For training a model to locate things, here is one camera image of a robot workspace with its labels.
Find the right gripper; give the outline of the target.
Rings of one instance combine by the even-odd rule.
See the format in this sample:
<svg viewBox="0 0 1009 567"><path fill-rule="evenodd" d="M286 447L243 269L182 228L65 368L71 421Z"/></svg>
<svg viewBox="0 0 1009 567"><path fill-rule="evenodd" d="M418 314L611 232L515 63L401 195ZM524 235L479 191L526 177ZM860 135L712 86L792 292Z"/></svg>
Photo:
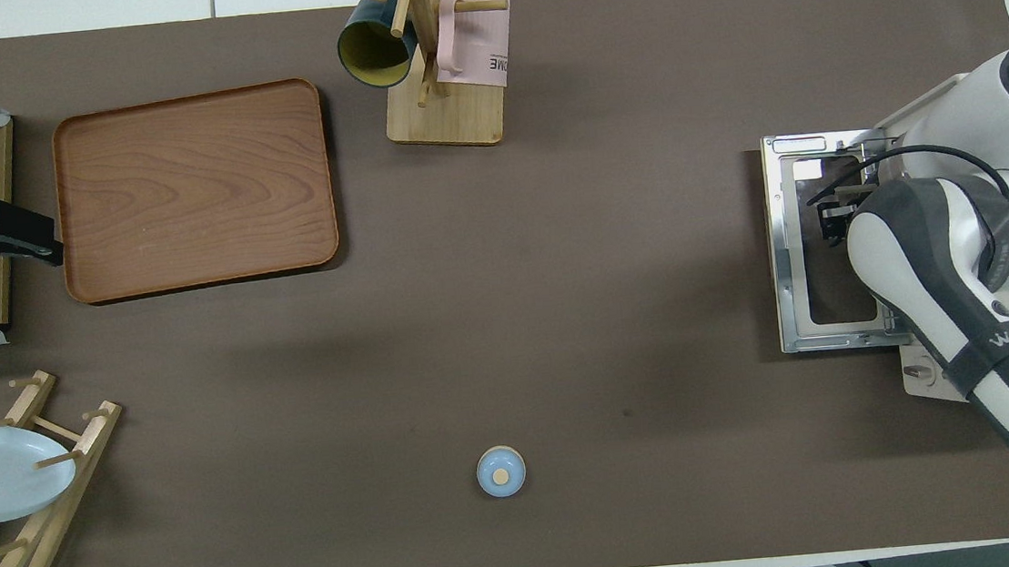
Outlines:
<svg viewBox="0 0 1009 567"><path fill-rule="evenodd" d="M871 192L871 185L837 187L816 202L818 226L828 247L837 247L846 240L854 212Z"/></svg>

